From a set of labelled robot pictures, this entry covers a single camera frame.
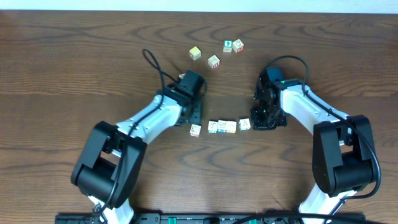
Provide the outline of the blue edged front block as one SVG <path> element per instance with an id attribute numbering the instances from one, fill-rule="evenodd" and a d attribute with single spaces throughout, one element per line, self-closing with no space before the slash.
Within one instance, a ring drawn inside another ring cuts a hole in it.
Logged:
<path id="1" fill-rule="evenodd" d="M 241 131 L 249 130 L 251 128 L 251 122 L 249 118 L 243 118 L 239 120 L 239 129 Z"/>

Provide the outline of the blue edged block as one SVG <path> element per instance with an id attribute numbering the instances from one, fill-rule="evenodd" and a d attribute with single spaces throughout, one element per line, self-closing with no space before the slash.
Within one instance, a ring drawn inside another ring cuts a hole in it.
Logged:
<path id="1" fill-rule="evenodd" d="M 227 132 L 228 122 L 225 120 L 218 120 L 218 132 L 226 133 Z"/>
<path id="2" fill-rule="evenodd" d="M 239 120 L 239 129 L 241 131 L 249 130 L 251 128 L 251 122 L 249 118 L 243 118 Z"/>

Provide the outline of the red edged block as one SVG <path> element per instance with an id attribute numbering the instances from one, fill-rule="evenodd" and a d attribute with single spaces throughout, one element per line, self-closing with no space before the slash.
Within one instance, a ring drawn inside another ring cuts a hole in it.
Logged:
<path id="1" fill-rule="evenodd" d="M 201 132 L 201 126 L 197 124 L 192 124 L 190 128 L 190 135 L 194 137 L 199 137 Z"/>

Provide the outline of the teal edged block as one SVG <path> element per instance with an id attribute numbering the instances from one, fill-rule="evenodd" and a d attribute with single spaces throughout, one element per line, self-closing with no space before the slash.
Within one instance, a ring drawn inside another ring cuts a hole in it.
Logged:
<path id="1" fill-rule="evenodd" d="M 216 134 L 218 132 L 218 122 L 217 121 L 209 121 L 208 122 L 208 132 Z"/>

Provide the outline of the red soccer letter block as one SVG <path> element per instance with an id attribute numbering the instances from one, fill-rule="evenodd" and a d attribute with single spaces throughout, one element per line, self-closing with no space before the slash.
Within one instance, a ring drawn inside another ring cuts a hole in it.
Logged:
<path id="1" fill-rule="evenodd" d="M 240 51 L 242 51 L 244 48 L 244 44 L 240 39 L 237 39 L 233 42 L 233 50 L 236 53 L 239 53 Z"/>

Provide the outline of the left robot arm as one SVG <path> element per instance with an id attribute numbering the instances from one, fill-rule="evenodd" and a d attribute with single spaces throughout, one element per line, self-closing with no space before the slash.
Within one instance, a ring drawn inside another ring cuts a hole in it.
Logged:
<path id="1" fill-rule="evenodd" d="M 71 182 L 94 203 L 98 223 L 129 223 L 129 196 L 147 146 L 200 102 L 198 90 L 166 88 L 131 118 L 115 125 L 99 122 L 91 131 L 72 171 Z"/>

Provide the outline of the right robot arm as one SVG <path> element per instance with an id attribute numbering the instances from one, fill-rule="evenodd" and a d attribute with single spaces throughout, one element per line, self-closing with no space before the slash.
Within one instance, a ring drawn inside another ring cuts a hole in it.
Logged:
<path id="1" fill-rule="evenodd" d="M 293 116 L 313 136 L 315 185 L 300 204 L 300 213 L 334 215 L 368 184 L 380 183 L 381 168 L 367 117 L 336 110 L 301 79 L 286 80 L 278 67 L 260 73 L 254 99 L 258 102 L 251 109 L 255 130 L 286 126 L 286 117 Z"/>

